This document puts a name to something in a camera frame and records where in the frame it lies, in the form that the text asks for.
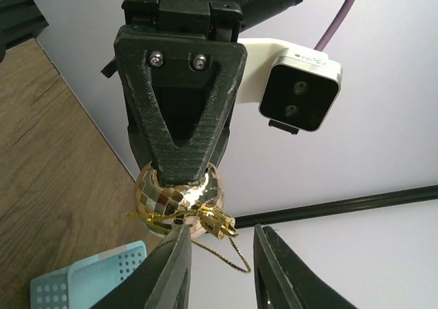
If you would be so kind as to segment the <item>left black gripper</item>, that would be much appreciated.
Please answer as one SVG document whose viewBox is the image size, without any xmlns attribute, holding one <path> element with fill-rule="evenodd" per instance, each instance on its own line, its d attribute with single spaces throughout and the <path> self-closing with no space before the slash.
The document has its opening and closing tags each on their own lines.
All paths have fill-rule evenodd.
<svg viewBox="0 0 438 309">
<path fill-rule="evenodd" d="M 122 9 L 128 25 L 114 51 L 149 159 L 165 185 L 196 182 L 243 77 L 247 50 L 236 43 L 243 12 L 223 0 L 124 0 Z"/>
</svg>

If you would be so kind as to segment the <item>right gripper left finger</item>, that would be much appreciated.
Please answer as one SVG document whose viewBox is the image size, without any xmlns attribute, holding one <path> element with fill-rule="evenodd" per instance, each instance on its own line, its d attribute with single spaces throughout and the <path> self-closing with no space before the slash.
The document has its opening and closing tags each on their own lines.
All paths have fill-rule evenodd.
<svg viewBox="0 0 438 309">
<path fill-rule="evenodd" d="M 191 238 L 186 225 L 174 228 L 139 267 L 94 308 L 187 308 Z"/>
</svg>

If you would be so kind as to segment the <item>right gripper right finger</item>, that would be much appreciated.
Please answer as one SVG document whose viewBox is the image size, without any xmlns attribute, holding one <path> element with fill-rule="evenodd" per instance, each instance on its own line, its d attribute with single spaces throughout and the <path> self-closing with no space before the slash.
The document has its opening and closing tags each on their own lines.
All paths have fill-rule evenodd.
<svg viewBox="0 0 438 309">
<path fill-rule="evenodd" d="M 269 226 L 255 226 L 253 263 L 258 308 L 354 308 Z"/>
</svg>

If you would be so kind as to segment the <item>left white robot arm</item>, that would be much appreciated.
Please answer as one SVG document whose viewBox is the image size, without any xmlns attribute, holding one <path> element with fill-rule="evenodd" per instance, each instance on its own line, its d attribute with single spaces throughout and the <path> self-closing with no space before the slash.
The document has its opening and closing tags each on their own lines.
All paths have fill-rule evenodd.
<svg viewBox="0 0 438 309">
<path fill-rule="evenodd" d="M 302 0 L 124 0 L 105 75 L 123 85 L 129 141 L 163 185 L 195 183 L 227 147 L 248 57 L 239 34 Z"/>
</svg>

